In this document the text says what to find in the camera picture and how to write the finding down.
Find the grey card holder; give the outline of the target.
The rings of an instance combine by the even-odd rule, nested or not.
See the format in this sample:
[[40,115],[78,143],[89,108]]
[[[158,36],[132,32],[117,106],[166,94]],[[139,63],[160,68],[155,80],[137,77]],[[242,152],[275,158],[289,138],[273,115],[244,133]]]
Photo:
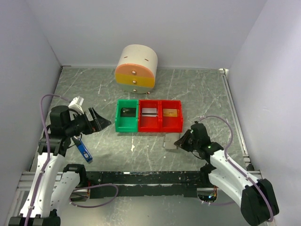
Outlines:
[[177,149],[177,146],[174,144],[180,138],[180,133],[166,133],[163,139],[163,148],[167,150]]

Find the green plastic bin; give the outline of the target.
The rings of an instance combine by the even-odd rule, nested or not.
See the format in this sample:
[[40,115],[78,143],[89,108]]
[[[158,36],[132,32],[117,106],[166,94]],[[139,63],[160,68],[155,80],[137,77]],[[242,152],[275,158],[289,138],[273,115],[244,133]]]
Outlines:
[[119,99],[115,116],[115,131],[118,133],[138,132],[138,99]]

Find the blue card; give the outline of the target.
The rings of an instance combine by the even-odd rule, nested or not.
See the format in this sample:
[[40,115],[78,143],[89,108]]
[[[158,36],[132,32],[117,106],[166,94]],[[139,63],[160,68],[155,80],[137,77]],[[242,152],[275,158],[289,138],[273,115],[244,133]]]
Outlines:
[[86,146],[84,145],[81,138],[79,138],[77,136],[73,136],[72,140],[73,140],[74,145],[77,147],[77,149],[79,150],[79,152],[81,153],[81,155],[85,159],[85,161],[87,163],[90,163],[93,160],[93,157],[90,154],[90,152],[88,151],[88,149],[86,148]]

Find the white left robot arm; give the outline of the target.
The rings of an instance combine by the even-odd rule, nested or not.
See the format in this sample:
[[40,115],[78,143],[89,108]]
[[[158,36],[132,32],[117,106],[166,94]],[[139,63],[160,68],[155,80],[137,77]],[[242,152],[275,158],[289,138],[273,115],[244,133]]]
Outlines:
[[84,165],[68,164],[61,182],[55,181],[71,139],[79,135],[99,132],[111,122],[89,108],[90,121],[84,111],[65,105],[53,107],[49,114],[50,124],[39,142],[38,165],[31,189],[17,217],[11,217],[10,226],[59,226],[62,207],[68,203],[73,190],[88,184]]

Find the red double plastic bin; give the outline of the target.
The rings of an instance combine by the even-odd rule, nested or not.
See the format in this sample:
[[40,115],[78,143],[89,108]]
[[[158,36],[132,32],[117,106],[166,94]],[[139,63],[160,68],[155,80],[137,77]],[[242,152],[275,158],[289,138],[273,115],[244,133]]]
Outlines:
[[[157,108],[157,117],[143,117],[142,108]],[[163,117],[163,109],[178,109],[178,117]],[[139,100],[138,132],[181,133],[183,130],[182,103],[180,100]]]

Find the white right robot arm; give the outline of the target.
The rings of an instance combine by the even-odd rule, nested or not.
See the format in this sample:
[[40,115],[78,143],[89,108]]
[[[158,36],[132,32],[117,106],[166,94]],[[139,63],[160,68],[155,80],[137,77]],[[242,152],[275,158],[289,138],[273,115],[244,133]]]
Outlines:
[[214,185],[226,193],[240,207],[249,225],[258,226],[279,213],[272,184],[247,172],[220,144],[212,142],[204,124],[193,124],[174,145],[187,152],[197,152],[207,162],[200,169],[201,185]]

